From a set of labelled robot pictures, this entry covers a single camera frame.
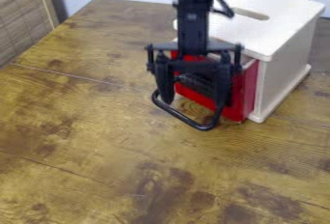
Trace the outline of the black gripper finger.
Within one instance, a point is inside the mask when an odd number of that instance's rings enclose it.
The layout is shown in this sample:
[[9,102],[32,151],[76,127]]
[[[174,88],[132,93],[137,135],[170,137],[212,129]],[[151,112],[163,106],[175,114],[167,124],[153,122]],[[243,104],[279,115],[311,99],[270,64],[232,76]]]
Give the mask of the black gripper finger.
[[166,104],[174,101],[174,71],[168,64],[170,59],[163,53],[157,54],[155,63],[155,78],[161,100]]
[[228,51],[220,53],[220,61],[216,64],[215,72],[215,96],[216,106],[224,106],[227,103],[232,78],[231,55]]

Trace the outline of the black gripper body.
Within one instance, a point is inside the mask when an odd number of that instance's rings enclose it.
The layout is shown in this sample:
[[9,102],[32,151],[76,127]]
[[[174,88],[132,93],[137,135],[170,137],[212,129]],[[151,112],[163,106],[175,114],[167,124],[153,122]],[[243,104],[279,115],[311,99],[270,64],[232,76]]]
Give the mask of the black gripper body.
[[235,64],[240,63],[242,45],[228,42],[212,41],[208,38],[208,12],[234,16],[232,11],[226,13],[214,9],[203,8],[176,8],[176,25],[178,25],[178,41],[149,43],[145,45],[147,50],[147,71],[155,72],[155,57],[153,51],[178,52],[178,56],[183,58],[190,56],[206,56],[210,52],[228,54],[228,51],[235,52]]

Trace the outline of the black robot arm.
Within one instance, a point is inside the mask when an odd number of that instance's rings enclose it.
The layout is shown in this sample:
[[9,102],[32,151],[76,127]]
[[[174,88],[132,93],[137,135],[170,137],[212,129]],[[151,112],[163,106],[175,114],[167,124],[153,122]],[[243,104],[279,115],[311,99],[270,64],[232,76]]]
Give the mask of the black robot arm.
[[208,36],[208,15],[235,16],[224,0],[176,0],[176,41],[145,46],[147,71],[155,76],[153,102],[168,109],[175,86],[210,92],[216,108],[231,99],[232,77],[240,69],[242,46],[216,42]]

